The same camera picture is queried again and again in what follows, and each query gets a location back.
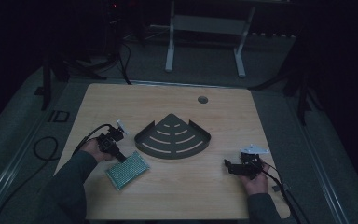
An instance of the wooden table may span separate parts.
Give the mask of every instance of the wooden table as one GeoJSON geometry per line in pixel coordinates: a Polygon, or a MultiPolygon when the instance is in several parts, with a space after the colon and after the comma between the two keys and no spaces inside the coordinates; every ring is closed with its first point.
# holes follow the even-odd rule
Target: wooden table
{"type": "MultiPolygon", "coordinates": [[[[78,111],[57,171],[70,159],[77,144],[96,127],[121,119],[131,132],[117,146],[125,156],[135,150],[150,170],[117,191],[105,170],[117,161],[98,164],[84,184],[88,219],[242,219],[248,217],[246,194],[240,180],[230,175],[224,159],[240,163],[240,147],[269,148],[247,90],[91,84],[78,111]],[[208,98],[207,104],[198,101],[208,98]],[[153,120],[173,113],[185,123],[191,119],[212,136],[201,153],[181,159],[157,159],[139,151],[134,136],[153,120]]],[[[274,165],[270,154],[261,155],[274,165]]],[[[272,169],[269,172],[277,176],[272,169]]],[[[282,195],[272,196],[282,218],[290,215],[282,195]]]]}

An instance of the sleeve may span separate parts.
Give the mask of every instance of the sleeve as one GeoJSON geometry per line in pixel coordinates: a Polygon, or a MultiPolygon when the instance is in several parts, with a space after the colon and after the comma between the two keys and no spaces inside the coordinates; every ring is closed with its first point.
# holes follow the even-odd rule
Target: sleeve
{"type": "Polygon", "coordinates": [[[46,185],[34,223],[83,223],[87,213],[83,184],[97,164],[88,152],[78,151],[46,185]]]}
{"type": "Polygon", "coordinates": [[[248,197],[249,222],[251,224],[282,223],[272,198],[267,193],[248,197]]]}

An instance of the dark background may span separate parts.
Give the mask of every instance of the dark background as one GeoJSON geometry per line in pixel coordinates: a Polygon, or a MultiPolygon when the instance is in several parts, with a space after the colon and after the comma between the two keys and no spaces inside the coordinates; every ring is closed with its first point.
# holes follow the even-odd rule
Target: dark background
{"type": "MultiPolygon", "coordinates": [[[[298,6],[258,4],[251,30],[296,35],[302,43],[317,67],[311,76],[312,87],[358,173],[358,0],[295,3],[298,6]]],[[[85,57],[90,49],[103,50],[98,41],[106,35],[102,4],[0,1],[0,113],[22,82],[41,66],[43,52],[51,43],[74,57],[85,57]],[[85,8],[93,10],[86,15],[85,8]],[[97,35],[91,39],[90,33],[97,35]]],[[[169,1],[147,1],[142,4],[142,23],[169,24],[169,7],[169,1]]],[[[213,5],[202,8],[206,14],[216,11],[213,5]]],[[[236,13],[240,16],[241,9],[231,14],[236,13]]]]}

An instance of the person's right hand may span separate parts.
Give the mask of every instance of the person's right hand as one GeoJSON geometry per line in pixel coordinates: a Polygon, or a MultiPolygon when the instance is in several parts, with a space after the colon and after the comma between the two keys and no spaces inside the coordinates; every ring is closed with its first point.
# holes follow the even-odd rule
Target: person's right hand
{"type": "MultiPolygon", "coordinates": [[[[269,165],[264,163],[263,170],[268,172],[269,165]]],[[[265,173],[261,172],[253,180],[244,175],[239,175],[239,178],[242,181],[242,184],[245,186],[248,196],[257,193],[269,193],[269,179],[265,173]]]]}

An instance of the gray floor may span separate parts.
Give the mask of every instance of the gray floor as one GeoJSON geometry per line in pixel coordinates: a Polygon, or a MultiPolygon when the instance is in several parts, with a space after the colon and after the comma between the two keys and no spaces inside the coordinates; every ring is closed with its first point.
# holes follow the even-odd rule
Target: gray floor
{"type": "MultiPolygon", "coordinates": [[[[166,73],[165,37],[166,34],[162,34],[151,38],[145,48],[128,38],[131,58],[127,72],[133,84],[163,82],[247,88],[275,76],[294,41],[284,37],[250,36],[242,54],[247,77],[239,78],[232,48],[228,47],[230,43],[217,48],[210,42],[193,41],[191,45],[196,47],[190,47],[188,38],[179,39],[173,71],[166,73]]],[[[129,55],[125,48],[122,55],[123,58],[129,55]]],[[[106,83],[124,83],[116,67],[100,74],[108,77],[106,83]]],[[[41,70],[30,76],[0,116],[0,179],[7,179],[5,186],[9,186],[0,192],[0,196],[4,196],[0,197],[0,204],[44,163],[33,153],[36,141],[47,136],[55,137],[58,154],[61,153],[85,90],[90,83],[96,82],[76,71],[72,71],[68,83],[53,80],[53,101],[47,111],[41,111],[42,99],[34,95],[41,80],[41,70]],[[53,111],[69,112],[69,119],[66,122],[48,121],[53,111]],[[22,160],[13,161],[21,155],[22,160]],[[5,170],[15,166],[16,162],[18,171],[5,170]],[[8,177],[1,175],[4,171],[8,177]]],[[[310,223],[358,223],[358,178],[334,128],[325,113],[314,107],[306,113],[307,126],[302,126],[296,117],[297,98],[284,97],[281,93],[283,85],[284,81],[263,91],[252,92],[282,179],[310,223]]],[[[40,154],[48,157],[54,144],[45,140],[36,147],[40,154]]],[[[56,165],[57,161],[48,163],[10,199],[0,216],[0,223],[32,220],[38,191],[52,177],[56,165]]],[[[239,220],[239,223],[247,223],[247,220],[239,220]]],[[[289,217],[283,223],[296,222],[289,217]]]]}

